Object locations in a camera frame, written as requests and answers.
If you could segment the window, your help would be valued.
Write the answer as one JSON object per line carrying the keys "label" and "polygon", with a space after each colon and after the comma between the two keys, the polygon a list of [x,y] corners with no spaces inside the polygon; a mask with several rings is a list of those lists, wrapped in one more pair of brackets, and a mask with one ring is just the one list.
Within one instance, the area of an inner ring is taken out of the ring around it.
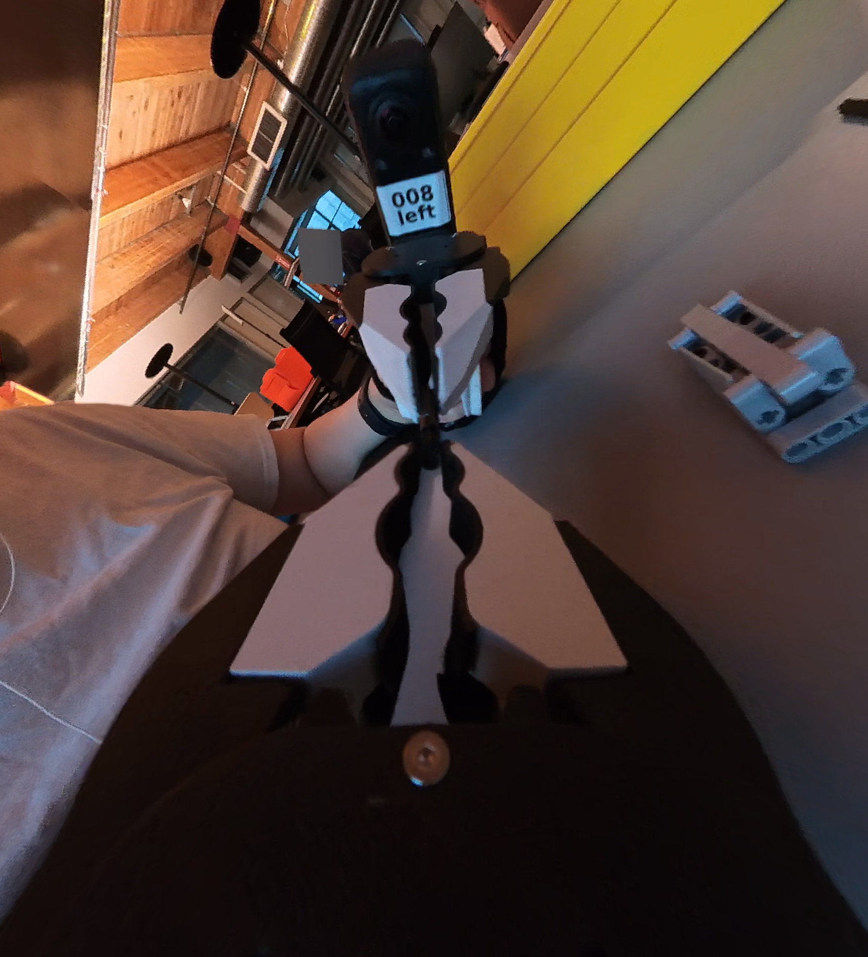
{"label": "window", "polygon": [[313,205],[299,214],[285,241],[284,251],[293,257],[298,257],[298,233],[301,229],[343,232],[359,227],[360,218],[355,210],[329,189]]}

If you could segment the grey desk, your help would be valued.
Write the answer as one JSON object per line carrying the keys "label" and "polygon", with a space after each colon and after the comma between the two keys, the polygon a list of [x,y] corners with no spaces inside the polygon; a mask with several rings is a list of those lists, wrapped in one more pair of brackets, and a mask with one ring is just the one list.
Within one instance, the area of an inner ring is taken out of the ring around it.
{"label": "grey desk", "polygon": [[868,929],[868,430],[780,461],[667,346],[737,291],[868,385],[868,2],[785,2],[514,281],[464,444],[687,628]]}

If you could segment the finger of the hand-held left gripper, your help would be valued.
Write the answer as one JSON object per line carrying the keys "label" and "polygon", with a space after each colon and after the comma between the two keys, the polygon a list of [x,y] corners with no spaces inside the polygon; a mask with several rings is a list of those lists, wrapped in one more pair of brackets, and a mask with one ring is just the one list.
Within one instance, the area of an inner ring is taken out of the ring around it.
{"label": "finger of the hand-held left gripper", "polygon": [[381,284],[364,296],[360,337],[380,381],[408,421],[420,418],[412,352],[405,339],[407,319],[402,306],[411,295],[406,284]]}
{"label": "finger of the hand-held left gripper", "polygon": [[492,307],[486,299],[484,271],[470,268],[435,283],[437,302],[444,300],[434,346],[435,384],[440,416],[483,411],[481,361],[493,332]]}

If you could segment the yellow partition panel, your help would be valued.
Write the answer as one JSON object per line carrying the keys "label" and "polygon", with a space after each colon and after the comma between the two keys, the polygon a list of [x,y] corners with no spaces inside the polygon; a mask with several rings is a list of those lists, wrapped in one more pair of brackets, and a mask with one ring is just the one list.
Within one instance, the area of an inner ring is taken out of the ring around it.
{"label": "yellow partition panel", "polygon": [[780,6],[554,2],[451,155],[459,229],[516,277]]}

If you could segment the person's white t-shirt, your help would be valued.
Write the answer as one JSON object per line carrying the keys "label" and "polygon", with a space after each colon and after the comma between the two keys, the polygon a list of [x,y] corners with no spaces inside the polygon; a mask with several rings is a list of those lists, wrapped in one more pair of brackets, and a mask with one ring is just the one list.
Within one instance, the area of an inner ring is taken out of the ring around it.
{"label": "person's white t-shirt", "polygon": [[177,632],[280,533],[252,416],[0,413],[0,920]]}

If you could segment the white air vent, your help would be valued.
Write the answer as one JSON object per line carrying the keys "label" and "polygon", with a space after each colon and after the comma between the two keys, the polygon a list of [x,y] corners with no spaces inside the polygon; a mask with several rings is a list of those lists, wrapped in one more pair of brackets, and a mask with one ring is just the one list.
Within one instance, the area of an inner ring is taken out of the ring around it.
{"label": "white air vent", "polygon": [[249,157],[259,162],[263,168],[271,169],[286,128],[287,121],[283,114],[269,102],[264,102],[249,138]]}

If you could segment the metal ventilation duct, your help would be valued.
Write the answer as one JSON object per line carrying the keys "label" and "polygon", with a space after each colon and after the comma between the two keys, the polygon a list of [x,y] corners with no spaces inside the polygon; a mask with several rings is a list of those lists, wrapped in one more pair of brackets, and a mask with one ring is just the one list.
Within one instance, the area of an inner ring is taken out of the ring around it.
{"label": "metal ventilation duct", "polygon": [[[371,1],[277,3],[273,45],[282,54],[281,70],[339,129],[348,123],[342,73],[352,58],[375,45],[389,7]],[[270,167],[250,161],[241,207],[254,213],[272,199],[298,214],[301,200],[313,200],[315,188],[328,183],[328,158],[341,143],[282,84],[267,74],[261,80],[264,102],[287,126]]]}

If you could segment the person's left forearm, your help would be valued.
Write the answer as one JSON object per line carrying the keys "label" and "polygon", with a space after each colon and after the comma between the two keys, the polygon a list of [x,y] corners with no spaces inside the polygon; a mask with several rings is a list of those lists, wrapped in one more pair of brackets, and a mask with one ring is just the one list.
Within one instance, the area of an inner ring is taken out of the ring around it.
{"label": "person's left forearm", "polygon": [[[400,418],[396,408],[383,414]],[[273,515],[321,508],[349,486],[362,462],[388,438],[373,433],[357,411],[357,396],[306,427],[269,430],[277,468]]]}

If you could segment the orange chair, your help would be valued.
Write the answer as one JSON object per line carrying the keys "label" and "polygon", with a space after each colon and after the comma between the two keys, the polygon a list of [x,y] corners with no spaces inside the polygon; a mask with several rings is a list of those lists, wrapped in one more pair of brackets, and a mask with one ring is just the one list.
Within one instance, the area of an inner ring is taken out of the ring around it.
{"label": "orange chair", "polygon": [[290,412],[313,378],[308,362],[289,346],[278,352],[273,367],[264,373],[259,391],[265,400]]}

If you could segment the grey toy brick assembly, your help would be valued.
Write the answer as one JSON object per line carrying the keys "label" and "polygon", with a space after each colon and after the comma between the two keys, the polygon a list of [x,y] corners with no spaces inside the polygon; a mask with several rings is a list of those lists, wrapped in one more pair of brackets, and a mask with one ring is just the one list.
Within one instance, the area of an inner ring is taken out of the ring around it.
{"label": "grey toy brick assembly", "polygon": [[868,430],[868,386],[824,328],[801,331],[731,291],[694,306],[667,344],[788,464]]}

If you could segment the black wristband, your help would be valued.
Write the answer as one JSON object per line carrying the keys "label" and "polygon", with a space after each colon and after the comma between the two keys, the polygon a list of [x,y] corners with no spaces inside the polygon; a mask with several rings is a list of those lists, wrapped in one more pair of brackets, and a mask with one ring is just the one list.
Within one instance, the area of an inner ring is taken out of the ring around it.
{"label": "black wristband", "polygon": [[383,414],[372,398],[373,394],[376,398],[384,398],[384,395],[376,386],[377,383],[373,377],[363,383],[357,393],[357,411],[373,433],[384,438],[397,437],[404,433],[411,423],[405,423],[400,418],[395,419]]}

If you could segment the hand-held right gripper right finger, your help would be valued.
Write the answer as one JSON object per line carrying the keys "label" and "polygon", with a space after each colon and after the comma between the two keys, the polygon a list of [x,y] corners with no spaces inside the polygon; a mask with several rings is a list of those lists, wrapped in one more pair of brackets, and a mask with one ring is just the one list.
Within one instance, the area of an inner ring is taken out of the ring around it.
{"label": "hand-held right gripper right finger", "polygon": [[462,553],[438,676],[446,707],[505,707],[519,688],[619,675],[628,661],[552,516],[452,443],[448,533]]}

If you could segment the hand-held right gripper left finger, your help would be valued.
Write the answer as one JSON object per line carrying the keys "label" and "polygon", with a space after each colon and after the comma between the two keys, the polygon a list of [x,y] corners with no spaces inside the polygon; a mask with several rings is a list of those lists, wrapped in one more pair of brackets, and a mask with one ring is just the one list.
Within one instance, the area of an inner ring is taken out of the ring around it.
{"label": "hand-held right gripper left finger", "polygon": [[229,666],[238,678],[305,682],[362,707],[397,698],[410,625],[398,558],[379,545],[384,510],[404,492],[410,447],[395,448],[308,515]]}

